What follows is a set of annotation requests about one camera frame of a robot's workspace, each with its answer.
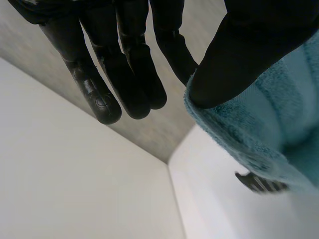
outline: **white surface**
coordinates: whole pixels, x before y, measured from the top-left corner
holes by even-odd
[[[0,59],[1,239],[182,239],[167,166]]]
[[[260,196],[236,179],[245,173],[195,127],[169,163],[188,239],[317,239],[319,198]]]

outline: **teal towel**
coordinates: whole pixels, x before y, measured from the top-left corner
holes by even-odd
[[[319,193],[319,33],[215,108],[191,102],[192,78],[188,112],[234,159],[293,191]]]

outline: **terry cloth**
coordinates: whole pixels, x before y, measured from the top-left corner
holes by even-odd
[[[293,191],[319,193],[319,33],[215,108],[192,103],[192,79],[188,112],[234,159]]]

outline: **black glove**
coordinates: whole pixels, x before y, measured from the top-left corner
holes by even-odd
[[[97,119],[104,124],[121,117],[121,107],[99,75],[84,42],[80,23],[126,112],[134,119],[166,103],[150,48],[145,42],[148,0],[9,0],[40,28],[61,54]],[[154,30],[161,51],[186,83],[198,66],[178,29],[184,0],[151,0]],[[118,30],[124,54],[118,43]]]
[[[225,0],[228,13],[200,63],[190,97],[212,108],[243,92],[319,27],[319,0]]]
[[[166,95],[144,38],[148,0],[39,0],[37,5],[23,1],[27,0],[9,0],[28,21],[42,24],[100,122],[116,122],[121,109],[93,65],[79,20],[131,117],[141,119],[150,108],[159,109],[165,104]],[[197,64],[178,32],[184,1],[150,1],[159,47],[186,84]],[[225,3],[228,13],[190,89],[191,99],[203,108],[215,107],[240,94],[272,64],[308,40],[319,26],[319,0]],[[127,61],[117,42],[116,20]]]
[[[246,175],[235,173],[235,175],[242,184],[255,193],[267,194],[288,191],[286,184],[278,181],[270,181],[253,173],[248,173]]]

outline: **black hand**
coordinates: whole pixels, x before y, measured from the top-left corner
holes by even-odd
[[[239,2],[246,3],[247,8],[240,8]],[[212,108],[234,98],[319,27],[319,17],[314,18],[313,14],[309,21],[308,17],[298,21],[297,16],[285,17],[282,12],[277,14],[276,7],[260,8],[254,2],[259,4],[250,0],[226,1],[233,5],[210,43],[190,89],[190,97],[198,106]]]
[[[98,121],[118,121],[121,108],[94,66],[78,17],[52,19],[40,28],[61,54]]]
[[[179,33],[184,0],[150,0],[156,40],[179,80],[186,85],[198,64]]]
[[[148,0],[117,0],[116,15],[122,47],[152,109],[162,108],[167,96],[145,42]]]
[[[114,5],[88,9],[80,19],[99,62],[128,115],[134,119],[146,117],[150,112],[150,104],[121,52]]]
[[[242,184],[255,193],[279,193],[288,190],[287,185],[284,183],[266,180],[253,173],[248,173],[247,175],[235,173],[235,175]]]

